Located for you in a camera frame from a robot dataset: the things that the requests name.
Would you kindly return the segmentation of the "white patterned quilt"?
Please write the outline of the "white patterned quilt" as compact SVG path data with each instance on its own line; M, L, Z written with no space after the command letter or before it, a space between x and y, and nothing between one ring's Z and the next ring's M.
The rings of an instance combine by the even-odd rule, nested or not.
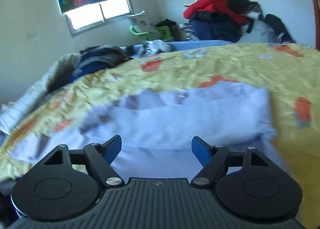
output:
M71 70L81 58L80 54L69 53L60 57L29 89L20 97L13 106L1 111L1 131L10 134L19 122L31 113L37 102L48 92L48 87L58 79L59 75Z

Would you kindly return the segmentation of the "green plastic chair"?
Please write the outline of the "green plastic chair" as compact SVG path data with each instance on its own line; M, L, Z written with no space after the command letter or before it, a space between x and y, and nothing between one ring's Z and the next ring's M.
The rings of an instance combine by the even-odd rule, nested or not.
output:
M157 27L157 29L158 34L154 34L151 32L137 32L133 25L130 26L131 33L138 36L142 42L151 40L162 40L164 42L174 41L174 37L171 35L171 31L168 26Z

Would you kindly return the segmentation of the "patterned grey pillow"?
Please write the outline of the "patterned grey pillow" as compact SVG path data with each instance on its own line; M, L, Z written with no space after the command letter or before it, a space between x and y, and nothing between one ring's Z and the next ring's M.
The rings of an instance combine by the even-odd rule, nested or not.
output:
M158 34L157 27L153 24L151 19L146 15L145 11L142 11L138 14L128 15L127 18L130 24L135 27L137 32L151 32L154 34Z

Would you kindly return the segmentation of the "yellow cartoon bedspread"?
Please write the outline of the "yellow cartoon bedspread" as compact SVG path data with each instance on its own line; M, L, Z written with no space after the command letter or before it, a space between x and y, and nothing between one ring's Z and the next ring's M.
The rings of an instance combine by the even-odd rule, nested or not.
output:
M198 59L179 52L135 59L78 79L30 114L1 146L1 179L25 174L31 165L10 157L29 135L79 124L86 110L150 88L182 91L223 81L266 87L278 132L273 145L303 190L301 220L319 225L319 51L302 45L230 44L207 48Z

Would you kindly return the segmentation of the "window with grey frame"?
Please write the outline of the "window with grey frame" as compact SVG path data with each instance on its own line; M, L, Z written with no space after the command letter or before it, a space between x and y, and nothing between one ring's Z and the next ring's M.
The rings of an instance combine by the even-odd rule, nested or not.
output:
M131 13L130 0L107 0L68 11L65 18L71 35L77 35Z

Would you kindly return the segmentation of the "light blue long-sleeve shirt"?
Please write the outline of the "light blue long-sleeve shirt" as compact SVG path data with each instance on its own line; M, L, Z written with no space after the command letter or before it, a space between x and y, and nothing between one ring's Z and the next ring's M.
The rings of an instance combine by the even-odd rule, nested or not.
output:
M81 149L119 135L122 149L112 167L122 178L191 179L201 169L191 152L193 137L235 152L253 146L287 169L271 144L276 134L266 88L219 81L185 91L145 89L93 107L79 124L58 126L51 135L28 135L12 157L34 165L59 144Z

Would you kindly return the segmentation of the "black bag by wall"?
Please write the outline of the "black bag by wall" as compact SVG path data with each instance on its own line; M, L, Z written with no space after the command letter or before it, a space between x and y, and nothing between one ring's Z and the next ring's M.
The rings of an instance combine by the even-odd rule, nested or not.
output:
M264 22L274 30L277 40L280 44L296 43L287 30L287 27L277 16L273 14L266 14Z

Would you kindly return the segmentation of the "stack of dark folded clothes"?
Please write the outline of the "stack of dark folded clothes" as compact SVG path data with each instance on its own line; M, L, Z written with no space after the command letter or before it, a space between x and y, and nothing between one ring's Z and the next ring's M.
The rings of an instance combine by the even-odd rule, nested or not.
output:
M87 48L81 52L81 57L74 64L69 81L73 83L76 79L86 74L92 74L103 69L115 68L131 59L132 57L118 46Z

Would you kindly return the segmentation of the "black white crumpled cloth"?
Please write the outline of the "black white crumpled cloth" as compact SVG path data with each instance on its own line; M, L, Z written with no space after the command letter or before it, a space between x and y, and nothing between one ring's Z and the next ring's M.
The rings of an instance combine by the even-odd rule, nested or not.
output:
M172 52L174 49L171 44L167 44L162 40L149 40L145 41L142 44L142 47L139 50L141 55L156 55L159 53Z

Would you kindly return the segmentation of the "navy blue jacket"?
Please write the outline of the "navy blue jacket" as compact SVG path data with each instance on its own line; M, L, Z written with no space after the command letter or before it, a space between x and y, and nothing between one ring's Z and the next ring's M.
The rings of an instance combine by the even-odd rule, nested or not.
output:
M242 36L241 25L223 13L196 11L189 23L200 40L238 42Z

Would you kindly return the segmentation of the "red jacket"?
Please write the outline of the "red jacket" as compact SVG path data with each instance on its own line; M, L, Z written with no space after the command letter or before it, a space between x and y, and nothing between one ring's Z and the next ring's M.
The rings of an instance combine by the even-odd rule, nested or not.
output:
M227 7L227 1L225 0L196 1L183 12L183 17L190 20L196 11L226 14L238 25L245 25L248 23L248 18L229 9Z

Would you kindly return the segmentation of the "white wall switch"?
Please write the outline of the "white wall switch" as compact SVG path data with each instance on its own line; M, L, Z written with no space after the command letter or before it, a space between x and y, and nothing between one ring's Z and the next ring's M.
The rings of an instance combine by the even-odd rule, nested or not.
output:
M35 38L37 36L37 33L36 31L33 29L32 31L29 31L27 34L26 34L26 39L27 40L31 40L32 38Z

